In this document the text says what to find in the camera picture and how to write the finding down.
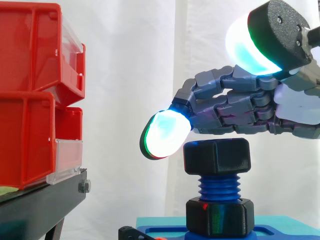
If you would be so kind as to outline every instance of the stacked plastic drawers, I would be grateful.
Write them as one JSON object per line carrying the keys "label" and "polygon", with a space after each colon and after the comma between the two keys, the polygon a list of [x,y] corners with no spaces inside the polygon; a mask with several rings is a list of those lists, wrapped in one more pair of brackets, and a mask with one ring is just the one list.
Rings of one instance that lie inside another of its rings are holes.
{"label": "stacked plastic drawers", "polygon": [[0,2],[0,188],[80,173],[85,46],[53,3]]}

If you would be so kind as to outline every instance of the hexagonal bolt head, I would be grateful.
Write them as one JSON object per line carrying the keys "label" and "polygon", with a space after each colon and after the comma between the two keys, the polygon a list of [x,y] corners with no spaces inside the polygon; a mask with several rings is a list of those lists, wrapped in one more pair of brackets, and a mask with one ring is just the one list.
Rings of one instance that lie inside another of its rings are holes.
{"label": "hexagonal bolt head", "polygon": [[82,180],[78,188],[80,193],[87,194],[91,190],[91,181],[89,179]]}
{"label": "hexagonal bolt head", "polygon": [[255,227],[254,204],[240,198],[239,203],[204,202],[199,197],[186,203],[186,227],[207,238],[244,238]]}
{"label": "hexagonal bolt head", "polygon": [[251,168],[249,143],[244,138],[187,142],[183,155],[184,170],[189,175],[239,174]]}

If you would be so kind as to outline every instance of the illuminated fingertip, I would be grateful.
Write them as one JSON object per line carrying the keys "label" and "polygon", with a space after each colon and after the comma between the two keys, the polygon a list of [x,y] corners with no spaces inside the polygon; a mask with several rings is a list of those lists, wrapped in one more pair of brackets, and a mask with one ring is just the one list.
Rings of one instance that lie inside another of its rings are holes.
{"label": "illuminated fingertip", "polygon": [[190,130],[189,120],[181,113],[160,111],[144,128],[140,137],[140,150],[148,159],[166,158],[181,147]]}
{"label": "illuminated fingertip", "polygon": [[225,46],[231,60],[253,75],[268,75],[282,70],[255,46],[248,30],[248,15],[237,19],[229,27]]}

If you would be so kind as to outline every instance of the white backdrop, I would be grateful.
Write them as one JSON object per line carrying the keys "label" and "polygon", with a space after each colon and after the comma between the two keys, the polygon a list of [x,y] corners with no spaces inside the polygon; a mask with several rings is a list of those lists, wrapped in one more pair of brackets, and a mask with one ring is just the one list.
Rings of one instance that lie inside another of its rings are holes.
{"label": "white backdrop", "polygon": [[[198,177],[184,172],[181,150],[169,161],[145,159],[141,131],[185,79],[231,64],[228,26],[265,1],[55,2],[86,44],[86,98],[76,105],[84,112],[83,167],[92,181],[86,200],[65,218],[61,239],[117,239],[118,228],[134,226],[136,217],[184,216],[185,202],[198,195]],[[318,25],[317,0],[288,2]],[[256,215],[288,215],[320,227],[319,141],[268,133],[223,137],[250,142],[252,169],[241,176],[241,193]]]}

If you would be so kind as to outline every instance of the black clamp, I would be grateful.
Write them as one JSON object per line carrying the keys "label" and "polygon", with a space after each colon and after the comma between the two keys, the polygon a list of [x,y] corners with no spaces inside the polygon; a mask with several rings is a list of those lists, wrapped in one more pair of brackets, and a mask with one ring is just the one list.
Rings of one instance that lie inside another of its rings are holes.
{"label": "black clamp", "polygon": [[118,240],[155,240],[155,239],[133,228],[132,226],[123,226],[119,229]]}

